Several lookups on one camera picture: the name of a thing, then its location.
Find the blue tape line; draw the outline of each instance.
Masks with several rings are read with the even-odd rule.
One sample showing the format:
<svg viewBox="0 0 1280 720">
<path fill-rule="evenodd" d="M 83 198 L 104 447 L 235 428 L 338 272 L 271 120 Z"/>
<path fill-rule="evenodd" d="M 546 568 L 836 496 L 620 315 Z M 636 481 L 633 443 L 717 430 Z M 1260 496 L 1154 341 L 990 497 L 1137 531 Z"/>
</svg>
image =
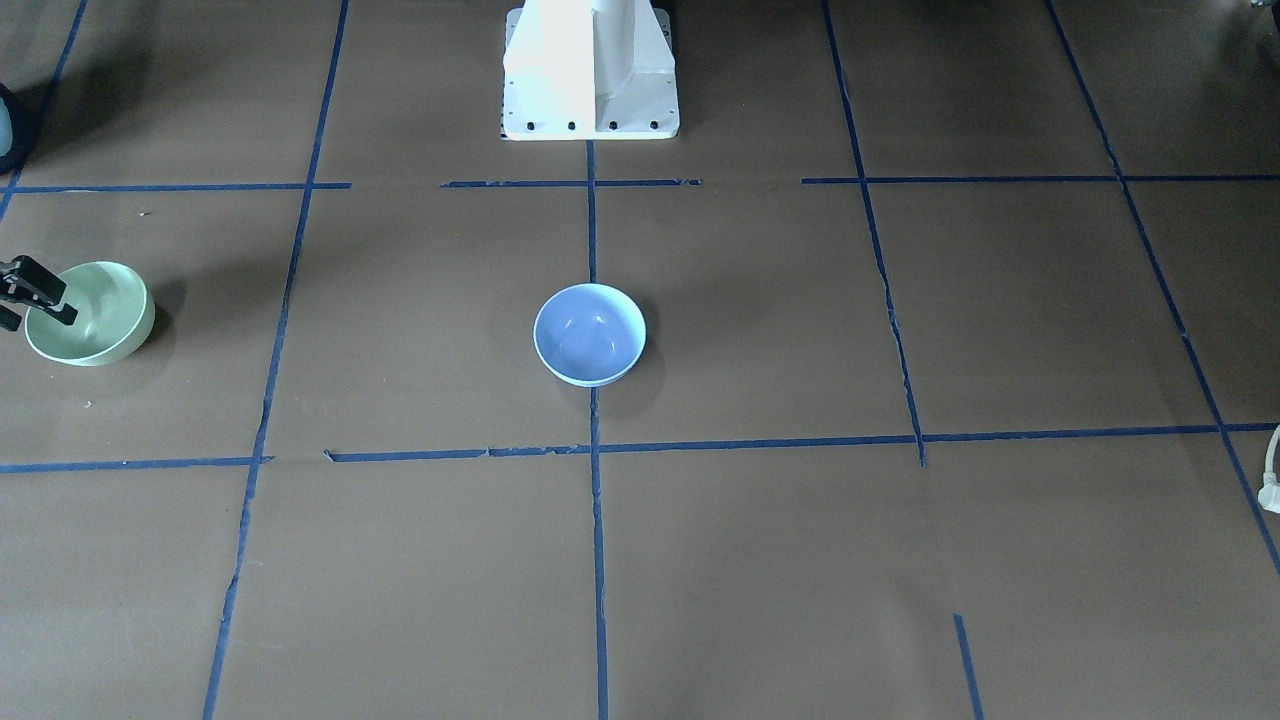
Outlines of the blue tape line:
<svg viewBox="0 0 1280 720">
<path fill-rule="evenodd" d="M 463 450 L 408 450 L 393 452 L 324 451 L 330 462 L 398 462 L 403 460 L 461 460 L 474 457 L 540 457 L 547 455 L 586 455 L 586 445 L 549 445 L 544 447 L 475 447 Z"/>
<path fill-rule="evenodd" d="M 924 437 L 920 432 L 920 415 L 915 407 L 915 391 L 911 388 L 911 373 L 906 364 L 906 350 L 902 347 L 902 329 L 897 323 L 897 311 L 893 309 L 893 291 L 888 283 L 888 269 L 884 266 L 884 252 L 881 249 L 879 229 L 876 227 L 876 210 L 872 208 L 872 191 L 867 184 L 867 170 L 863 167 L 863 152 L 858 142 L 858 127 L 854 123 L 854 106 L 849 100 L 849 86 L 845 82 L 845 67 L 840 60 L 840 47 L 836 44 L 836 26 L 831 19 L 831 3 L 822 0 L 822 15 L 827 23 L 827 42 L 831 44 L 831 60 L 836 70 L 836 82 L 840 85 L 840 101 L 845 108 L 845 124 L 849 127 L 849 145 L 854 151 L 854 165 L 858 168 L 858 184 L 863 193 L 863 208 L 867 211 L 867 227 L 872 233 L 872 249 L 876 251 L 876 269 L 879 270 L 881 282 L 884 284 L 884 310 L 888 313 L 888 324 L 893 331 L 893 343 L 897 346 L 897 361 L 902 369 L 902 389 L 906 393 L 906 410 L 911 415 L 911 430 L 915 433 L 915 448 L 920 456 L 920 466 L 928 465 L 924 451 Z"/>
<path fill-rule="evenodd" d="M 1115 182 L 1112 176 L 955 176 L 955 177 L 881 177 L 867 178 L 873 184 L 902 183 L 1011 183 L 1011 182 Z"/>
<path fill-rule="evenodd" d="M 1280 182 L 1280 176 L 1125 176 L 1129 182 Z M 858 184 L 859 178 L 800 178 L 801 184 Z M 1116 182 L 1115 176 L 886 176 L 872 184 L 1004 183 L 1004 182 Z"/>
<path fill-rule="evenodd" d="M 1270 433 L 1276 429 L 1280 423 L 1228 423 L 1228 432 L 1233 433 Z"/>
<path fill-rule="evenodd" d="M 590 181 L 452 181 L 440 187 L 448 190 L 488 190 L 503 187 L 586 187 Z M 700 186 L 699 178 L 612 179 L 595 181 L 596 187 L 680 187 Z"/>
<path fill-rule="evenodd" d="M 1115 182 L 1112 176 L 902 176 L 870 177 L 870 184 L 1021 183 L 1021 182 Z M 859 178 L 800 178 L 801 184 L 858 184 Z"/>
<path fill-rule="evenodd" d="M 703 181 L 698 178 L 681 179 L 643 179 L 643 181 L 595 181 L 596 187 L 680 187 L 685 184 L 699 186 Z"/>
<path fill-rule="evenodd" d="M 67 44 L 63 45 L 63 54 L 58 56 L 58 65 L 54 68 L 54 77 L 49 79 L 49 86 L 45 88 L 45 96 L 40 101 L 40 109 L 36 111 L 35 128 L 31 131 L 31 150 L 35 152 L 36 146 L 40 143 L 40 131 L 44 129 L 45 117 L 49 114 L 49 106 L 54 102 L 54 94 L 58 91 L 58 83 L 63 79 L 63 70 L 67 69 L 67 59 L 72 55 L 72 46 L 76 45 L 76 36 L 79 35 L 81 22 L 84 19 L 84 9 L 88 6 L 88 0 L 81 0 L 78 8 L 76 8 L 76 19 L 72 20 L 72 29 L 67 33 Z M 9 202 L 13 200 L 13 191 L 18 187 L 18 181 L 22 178 L 22 170 L 27 168 L 27 158 L 22 159 L 22 163 L 13 169 L 13 174 L 9 176 L 9 184 L 5 186 L 4 197 L 0 199 L 0 220 L 4 220 L 5 213 L 9 211 Z"/>
<path fill-rule="evenodd" d="M 609 720 L 609 661 L 604 628 L 604 521 L 600 507 L 600 392 L 591 388 L 591 516 L 595 529 L 595 687 L 599 720 Z"/>
<path fill-rule="evenodd" d="M 78 473 L 83 470 L 160 470 L 173 468 L 243 468 L 252 457 L 177 457 L 172 460 L 90 460 L 83 462 L 26 462 L 0 465 L 0 475 Z"/>
<path fill-rule="evenodd" d="M 215 703 L 218 701 L 218 688 L 221 683 L 223 664 L 227 659 L 227 643 L 230 638 L 232 616 L 236 612 L 236 593 L 239 588 L 241 571 L 244 568 L 244 547 L 248 542 L 250 505 L 257 493 L 259 470 L 262 466 L 262 456 L 266 446 L 266 430 L 271 423 L 271 405 L 275 398 L 275 380 L 280 372 L 280 356 L 284 351 L 284 333 L 289 324 L 289 300 L 293 295 L 293 281 L 298 272 L 298 258 L 302 254 L 302 240 L 306 236 L 307 217 L 311 211 L 311 193 L 316 179 L 316 167 L 320 164 L 320 149 L 324 142 L 325 122 L 329 117 L 329 102 L 333 99 L 334 78 L 338 74 L 338 58 L 342 54 L 342 38 L 347 27 L 347 6 L 349 0 L 342 0 L 342 9 L 338 13 L 338 29 L 333 38 L 333 54 L 329 58 L 329 77 L 325 81 L 324 97 L 320 101 L 320 118 L 316 122 L 315 141 L 311 146 L 311 165 L 307 169 L 307 183 L 302 191 L 302 208 L 298 210 L 297 232 L 293 236 L 293 252 L 289 256 L 289 272 L 284 281 L 284 296 L 280 301 L 280 315 L 275 325 L 275 343 L 271 348 L 271 365 L 266 374 L 266 389 L 262 393 L 262 421 L 259 425 L 257 436 L 253 439 L 253 462 L 248 469 L 248 480 L 244 484 L 244 505 L 241 507 L 239 538 L 236 544 L 236 569 L 232 580 L 227 585 L 227 597 L 223 600 L 223 618 L 218 628 L 218 646 L 214 650 L 214 662 L 209 673 L 209 689 L 205 693 L 204 720 L 212 720 Z"/>
<path fill-rule="evenodd" d="M 858 169 L 858 183 L 867 178 L 863 168 L 863 151 L 858 145 L 858 128 L 854 126 L 854 104 L 849 100 L 849 83 L 845 81 L 845 64 L 840 59 L 840 46 L 836 42 L 836 23 L 831 19 L 831 3 L 822 0 L 822 17 L 827 23 L 827 42 L 831 45 L 831 60 L 836 69 L 836 85 L 840 86 L 840 102 L 845 108 L 845 126 L 849 129 L 849 142 L 854 150 L 854 168 Z"/>
<path fill-rule="evenodd" d="M 983 720 L 982 696 L 978 694 L 978 676 L 973 671 L 973 655 L 969 652 L 969 634 L 964 629 L 964 618 L 955 615 L 956 639 L 960 642 L 960 659 L 964 661 L 964 675 L 969 682 L 969 702 L 973 705 L 973 719 Z"/>
<path fill-rule="evenodd" d="M 760 450 L 769 447 L 851 447 L 913 445 L 915 436 L 865 436 L 776 439 L 712 439 L 692 442 L 623 442 L 602 445 L 600 452 L 667 452 L 673 450 Z"/>
<path fill-rule="evenodd" d="M 595 282 L 595 142 L 586 141 L 586 266 Z"/>
<path fill-rule="evenodd" d="M 911 372 L 906 366 L 906 350 L 902 347 L 902 329 L 897 324 L 897 311 L 893 309 L 893 291 L 888 286 L 888 269 L 884 266 L 884 252 L 881 249 L 879 231 L 876 229 L 876 211 L 872 209 L 872 192 L 867 183 L 861 184 L 863 206 L 867 209 L 867 225 L 872 233 L 872 249 L 876 251 L 876 268 L 879 270 L 881 282 L 884 283 L 884 309 L 888 313 L 888 324 L 893 331 L 893 343 L 897 346 L 897 361 L 902 366 L 902 389 L 906 392 L 906 409 L 911 414 L 911 430 L 915 433 L 916 451 L 920 456 L 920 468 L 928 465 L 924 454 L 924 436 L 920 432 L 920 415 L 915 409 L 915 391 L 911 389 Z"/>
<path fill-rule="evenodd" d="M 462 457 L 483 457 L 485 448 L 472 450 L 417 450 L 404 452 L 332 452 L 324 456 L 330 462 L 399 462 L 403 460 L 457 460 Z"/>
<path fill-rule="evenodd" d="M 586 187 L 586 181 L 453 181 L 440 187 L 449 190 L 474 190 L 494 187 Z"/>
<path fill-rule="evenodd" d="M 311 184 L 314 190 L 349 190 L 349 182 L 324 182 Z M 50 184 L 15 187 L 15 195 L 45 195 L 56 192 L 234 192 L 259 190 L 306 190 L 302 182 L 243 182 L 209 184 Z"/>
<path fill-rule="evenodd" d="M 1125 176 L 1129 182 L 1280 182 L 1280 176 Z"/>
<path fill-rule="evenodd" d="M 1230 432 L 1271 432 L 1275 423 L 1248 423 L 1226 425 Z M 924 442 L 995 442 L 1019 439 L 1070 439 L 1107 437 L 1151 437 L 1151 436 L 1189 436 L 1212 434 L 1217 425 L 1151 425 L 1134 428 L 1070 428 L 1059 430 L 996 430 L 983 433 L 929 433 L 922 436 Z M 856 447 L 865 445 L 914 445 L 914 434 L 896 436 L 844 436 L 814 438 L 760 438 L 760 439 L 707 439 L 675 442 L 617 442 L 602 443 L 599 452 L 668 452 L 703 450 L 764 450 L 794 447 Z M 393 462 L 399 460 L 452 460 L 476 457 L 530 457 L 545 455 L 585 455 L 591 446 L 550 445 L 543 447 L 490 447 L 462 450 L 417 450 L 396 452 L 332 452 L 324 455 L 333 462 Z"/>
<path fill-rule="evenodd" d="M 1235 447 L 1231 445 L 1231 436 L 1228 432 L 1226 424 L 1222 421 L 1222 414 L 1219 410 L 1217 401 L 1213 398 L 1213 391 L 1210 389 L 1208 378 L 1204 375 L 1204 369 L 1201 366 L 1199 356 L 1196 354 L 1196 347 L 1192 345 L 1190 333 L 1187 332 L 1187 324 L 1183 322 L 1183 315 L 1178 310 L 1178 302 L 1174 301 L 1174 293 L 1169 288 L 1165 272 L 1160 266 L 1160 259 L 1156 258 L 1156 249 L 1151 243 L 1151 237 L 1147 234 L 1147 225 L 1143 223 L 1142 214 L 1138 211 L 1138 204 L 1134 201 L 1133 192 L 1129 190 L 1128 178 L 1120 168 L 1120 159 L 1116 155 L 1115 147 L 1111 145 L 1111 137 L 1107 135 L 1106 127 L 1102 124 L 1102 115 L 1098 113 L 1098 108 L 1093 102 L 1093 94 L 1089 92 L 1088 83 L 1084 82 L 1084 73 L 1080 72 L 1080 65 L 1075 60 L 1075 53 L 1071 51 L 1071 44 L 1066 38 L 1066 29 L 1062 27 L 1062 20 L 1059 18 L 1057 10 L 1053 8 L 1053 0 L 1044 0 L 1044 8 L 1048 10 L 1050 19 L 1053 20 L 1053 28 L 1057 31 L 1059 41 L 1062 44 L 1062 51 L 1066 53 L 1066 59 L 1071 64 L 1071 72 L 1075 73 L 1075 82 L 1080 86 L 1080 94 L 1084 95 L 1085 105 L 1088 105 L 1089 114 L 1093 117 L 1093 124 L 1098 128 L 1098 136 L 1102 138 L 1102 146 L 1107 152 L 1107 158 L 1111 159 L 1111 169 L 1115 172 L 1116 179 L 1120 181 L 1120 188 L 1124 191 L 1125 202 L 1129 205 L 1129 214 L 1133 217 L 1134 225 L 1138 228 L 1138 237 L 1142 238 L 1142 246 L 1147 251 L 1147 260 L 1151 263 L 1151 270 L 1156 275 L 1156 282 L 1160 284 L 1160 292 L 1165 296 L 1165 305 L 1169 306 L 1169 314 L 1172 316 L 1178 333 L 1183 338 L 1183 347 L 1187 350 L 1187 357 L 1190 360 L 1192 369 L 1196 372 L 1196 379 L 1199 382 L 1201 392 L 1204 395 L 1204 402 L 1208 404 L 1210 413 L 1213 416 L 1213 424 L 1222 438 L 1222 446 L 1226 448 L 1228 457 L 1231 460 L 1231 465 L 1235 469 L 1236 479 L 1240 483 L 1240 491 L 1244 493 L 1244 498 L 1249 503 L 1249 509 L 1253 511 L 1253 520 L 1258 527 L 1258 534 L 1262 536 L 1262 543 L 1266 546 L 1267 553 L 1271 556 L 1271 564 L 1275 568 L 1276 574 L 1280 575 L 1280 553 L 1276 552 L 1275 539 L 1271 537 L 1271 530 L 1267 529 L 1266 520 L 1262 518 L 1262 509 L 1258 506 L 1257 497 L 1253 495 L 1253 487 L 1249 484 L 1248 479 L 1244 477 L 1243 469 L 1240 468 L 1239 457 L 1235 455 Z"/>
<path fill-rule="evenodd" d="M 991 433 L 934 433 L 925 442 L 983 442 L 995 439 L 1065 439 L 1098 437 L 1189 436 L 1216 433 L 1217 425 L 1170 425 L 1146 428 L 1083 428 L 1069 430 L 1006 430 Z"/>
</svg>

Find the grid square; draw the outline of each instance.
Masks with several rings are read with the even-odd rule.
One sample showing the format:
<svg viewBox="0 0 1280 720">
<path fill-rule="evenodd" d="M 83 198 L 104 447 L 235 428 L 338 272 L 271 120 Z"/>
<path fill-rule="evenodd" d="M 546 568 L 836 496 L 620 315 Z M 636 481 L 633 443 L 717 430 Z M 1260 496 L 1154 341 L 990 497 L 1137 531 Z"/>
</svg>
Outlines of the grid square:
<svg viewBox="0 0 1280 720">
<path fill-rule="evenodd" d="M 244 473 L 5 475 L 0 716 L 198 717 Z"/>
<path fill-rule="evenodd" d="M 868 174 L 1111 174 L 1039 3 L 835 5 Z"/>
<path fill-rule="evenodd" d="M 675 5 L 680 135 L 596 143 L 602 178 L 855 174 L 817 3 Z"/>
<path fill-rule="evenodd" d="M 1216 434 L 929 452 L 992 717 L 1271 714 L 1276 570 Z"/>
<path fill-rule="evenodd" d="M 1248 3 L 1059 3 L 1129 174 L 1280 173 L 1280 38 Z"/>
<path fill-rule="evenodd" d="M 965 717 L 915 448 L 604 455 L 609 716 Z"/>
<path fill-rule="evenodd" d="M 337 0 L 90 3 L 23 184 L 301 182 L 337 18 Z"/>
<path fill-rule="evenodd" d="M 584 456 L 262 469 L 218 716 L 595 716 Z"/>
<path fill-rule="evenodd" d="M 911 433 L 856 191 L 609 188 L 598 205 L 600 282 L 649 324 L 600 391 L 605 442 Z"/>
<path fill-rule="evenodd" d="M 133 355 L 101 368 L 46 360 L 19 334 L 0 348 L 3 462 L 246 456 L 289 266 L 301 192 L 17 195 L 5 258 L 54 270 L 123 263 L 155 296 Z"/>
<path fill-rule="evenodd" d="M 521 4 L 353 3 L 319 177 L 582 179 L 581 142 L 500 138 L 503 36 Z"/>
<path fill-rule="evenodd" d="M 925 433 L 1212 423 L 1117 184 L 872 193 Z"/>
<path fill-rule="evenodd" d="M 273 455 L 588 442 L 588 393 L 532 345 L 588 278 L 581 190 L 316 195 L 268 437 Z"/>
<path fill-rule="evenodd" d="M 1280 420 L 1277 183 L 1135 183 L 1133 193 L 1228 423 Z"/>
</svg>

